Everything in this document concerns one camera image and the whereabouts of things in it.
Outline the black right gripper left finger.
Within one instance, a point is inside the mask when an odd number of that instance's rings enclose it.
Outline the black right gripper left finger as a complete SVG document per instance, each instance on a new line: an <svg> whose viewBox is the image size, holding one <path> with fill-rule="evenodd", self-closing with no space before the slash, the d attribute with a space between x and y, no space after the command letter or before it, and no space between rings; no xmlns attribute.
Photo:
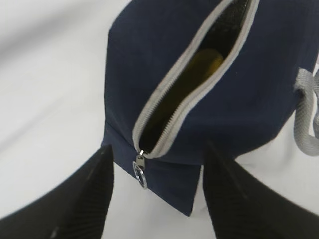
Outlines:
<svg viewBox="0 0 319 239"><path fill-rule="evenodd" d="M107 145L55 189L1 219L0 237L100 239L113 187L113 151Z"/></svg>

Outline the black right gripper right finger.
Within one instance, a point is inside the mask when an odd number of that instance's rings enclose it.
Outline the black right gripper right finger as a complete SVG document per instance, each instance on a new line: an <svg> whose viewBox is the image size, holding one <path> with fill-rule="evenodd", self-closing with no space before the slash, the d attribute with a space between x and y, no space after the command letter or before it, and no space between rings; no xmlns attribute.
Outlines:
<svg viewBox="0 0 319 239"><path fill-rule="evenodd" d="M317 239L318 215L276 193L207 144L203 192L218 239Z"/></svg>

